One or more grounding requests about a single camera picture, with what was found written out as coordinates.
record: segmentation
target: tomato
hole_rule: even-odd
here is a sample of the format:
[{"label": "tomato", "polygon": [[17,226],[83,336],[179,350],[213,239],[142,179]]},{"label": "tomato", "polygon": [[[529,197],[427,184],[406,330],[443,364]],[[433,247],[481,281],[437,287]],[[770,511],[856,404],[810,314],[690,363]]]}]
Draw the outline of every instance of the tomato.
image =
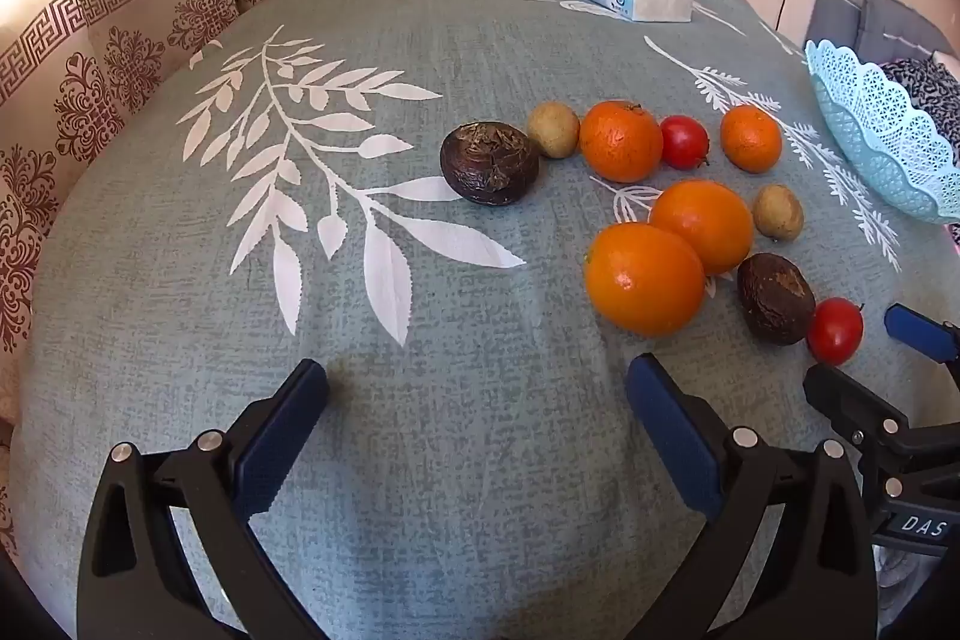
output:
[{"label": "tomato", "polygon": [[813,313],[806,346],[818,362],[838,366],[856,353],[862,338],[860,308],[846,299],[825,299]]},{"label": "tomato", "polygon": [[661,122],[664,133],[664,161],[674,169],[696,169],[707,161],[710,138],[693,118],[671,115]]}]

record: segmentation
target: leopard print fabric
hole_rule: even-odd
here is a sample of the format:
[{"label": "leopard print fabric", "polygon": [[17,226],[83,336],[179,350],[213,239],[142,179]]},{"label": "leopard print fabric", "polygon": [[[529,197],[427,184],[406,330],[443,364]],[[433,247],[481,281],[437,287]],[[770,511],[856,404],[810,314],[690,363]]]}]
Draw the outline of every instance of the leopard print fabric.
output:
[{"label": "leopard print fabric", "polygon": [[[914,107],[930,115],[938,133],[953,145],[953,165],[960,167],[960,82],[933,59],[904,58],[880,68],[906,88]],[[950,225],[949,232],[960,247],[960,223]]]}]

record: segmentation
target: table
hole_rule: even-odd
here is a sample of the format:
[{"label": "table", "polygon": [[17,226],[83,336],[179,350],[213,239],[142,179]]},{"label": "table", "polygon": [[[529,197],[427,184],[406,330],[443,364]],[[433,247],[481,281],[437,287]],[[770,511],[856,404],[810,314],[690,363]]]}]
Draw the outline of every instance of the table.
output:
[{"label": "table", "polygon": [[[730,281],[656,342],[589,306],[593,236],[642,219],[642,189],[680,172],[619,188],[577,156],[544,162],[517,205],[453,199],[443,137],[471,119],[523,127],[541,100],[582,113],[630,98],[698,116],[714,145],[728,106],[769,110],[779,165],[746,175],[716,150],[704,175],[747,201],[771,182],[795,191],[800,239],[755,250],[797,263],[818,298],[865,303],[848,373],[917,423],[956,418],[946,373],[881,325],[894,301],[960,313],[946,232],[851,177],[798,49],[744,0],[696,1],[680,25],[580,0],[268,0],[169,79],[76,186],[40,263],[11,489],[52,613],[73,626],[112,444],[225,428],[302,357],[326,367],[332,402],[253,528],[338,640],[622,637],[702,522],[626,404],[645,350],[730,424],[795,447],[827,437],[803,400],[805,346],[758,344]],[[186,547],[229,616],[192,533]]]}]

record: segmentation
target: mandarin orange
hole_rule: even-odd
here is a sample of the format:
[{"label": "mandarin orange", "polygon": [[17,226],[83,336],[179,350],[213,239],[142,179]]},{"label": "mandarin orange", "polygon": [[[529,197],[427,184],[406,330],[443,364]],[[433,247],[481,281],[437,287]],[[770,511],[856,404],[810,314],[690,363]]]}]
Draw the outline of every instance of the mandarin orange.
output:
[{"label": "mandarin orange", "polygon": [[784,137],[779,124],[765,111],[744,104],[733,107],[720,121],[720,146],[733,165],[751,175],[762,175],[779,161]]},{"label": "mandarin orange", "polygon": [[597,175],[635,183],[659,164],[664,134],[639,104],[601,101],[580,124],[580,149]]},{"label": "mandarin orange", "polygon": [[707,274],[738,266],[754,243],[750,208],[726,186],[710,180],[683,180],[654,202],[650,223],[685,239]]},{"label": "mandarin orange", "polygon": [[704,268],[683,239],[646,223],[603,229],[584,258],[593,306],[620,328],[664,336],[688,324],[704,298]]}]

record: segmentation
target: brown fruit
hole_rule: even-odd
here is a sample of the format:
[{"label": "brown fruit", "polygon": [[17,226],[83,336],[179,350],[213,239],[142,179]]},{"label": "brown fruit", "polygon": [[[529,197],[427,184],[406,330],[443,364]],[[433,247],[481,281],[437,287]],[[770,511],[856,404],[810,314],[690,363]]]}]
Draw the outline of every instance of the brown fruit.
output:
[{"label": "brown fruit", "polygon": [[539,172],[539,154],[512,125],[472,122],[446,135],[440,145],[440,171],[464,199],[500,207],[530,190]]},{"label": "brown fruit", "polygon": [[577,149],[580,119],[560,101],[544,101],[527,116],[527,136],[547,158],[568,158]]},{"label": "brown fruit", "polygon": [[803,231],[803,206],[785,185],[766,185],[754,201],[754,225],[764,237],[792,242]]},{"label": "brown fruit", "polygon": [[817,302],[800,269],[786,258],[774,253],[750,256],[736,272],[736,290],[744,319],[757,338],[792,345],[808,333]]}]

